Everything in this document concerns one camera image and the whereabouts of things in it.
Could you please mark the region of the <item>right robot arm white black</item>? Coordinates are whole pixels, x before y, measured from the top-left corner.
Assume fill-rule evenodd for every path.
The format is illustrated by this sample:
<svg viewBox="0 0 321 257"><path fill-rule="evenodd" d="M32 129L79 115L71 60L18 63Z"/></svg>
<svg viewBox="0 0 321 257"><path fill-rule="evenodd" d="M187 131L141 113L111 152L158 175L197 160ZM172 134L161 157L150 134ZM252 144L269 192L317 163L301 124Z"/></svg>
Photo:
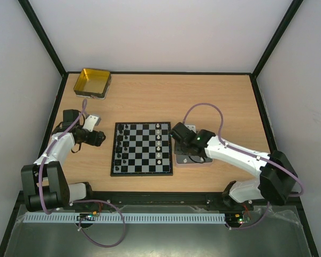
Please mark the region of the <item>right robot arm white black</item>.
<svg viewBox="0 0 321 257"><path fill-rule="evenodd" d="M233 210L241 203L258 199L283 206L294 195L292 190L298 177L283 152L254 151L226 141L211 131L194 132L183 123L176 124L170 136L189 154L221 160L253 176L251 180L228 184L223 196L227 209Z"/></svg>

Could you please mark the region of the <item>black white chess board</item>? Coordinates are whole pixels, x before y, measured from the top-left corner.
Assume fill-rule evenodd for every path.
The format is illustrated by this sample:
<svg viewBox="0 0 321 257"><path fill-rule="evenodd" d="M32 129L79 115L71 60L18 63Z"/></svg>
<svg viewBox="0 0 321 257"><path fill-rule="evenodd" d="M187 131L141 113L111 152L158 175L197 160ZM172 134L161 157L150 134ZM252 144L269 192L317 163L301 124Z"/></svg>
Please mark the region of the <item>black white chess board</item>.
<svg viewBox="0 0 321 257"><path fill-rule="evenodd" d="M123 124L122 152L117 153L118 125ZM112 177L122 176L171 176L173 175L172 141L169 132L170 122L127 122L116 123L112 150ZM160 152L156 151L156 143L160 141Z"/></svg>

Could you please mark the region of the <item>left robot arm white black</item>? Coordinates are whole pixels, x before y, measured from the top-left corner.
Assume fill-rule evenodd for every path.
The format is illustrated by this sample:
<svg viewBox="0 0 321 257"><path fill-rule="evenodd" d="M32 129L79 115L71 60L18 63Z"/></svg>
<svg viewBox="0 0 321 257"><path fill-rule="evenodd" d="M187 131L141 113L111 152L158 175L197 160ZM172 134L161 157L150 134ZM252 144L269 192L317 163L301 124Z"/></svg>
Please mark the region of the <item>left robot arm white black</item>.
<svg viewBox="0 0 321 257"><path fill-rule="evenodd" d="M21 169L21 180L26 208L29 212L66 207L69 203L84 200L92 194L88 182L68 184L63 164L73 147L83 144L99 147L105 140L102 131L94 127L101 121L98 115L86 115L78 110L63 111L63 121L52 132L51 140L43 154Z"/></svg>

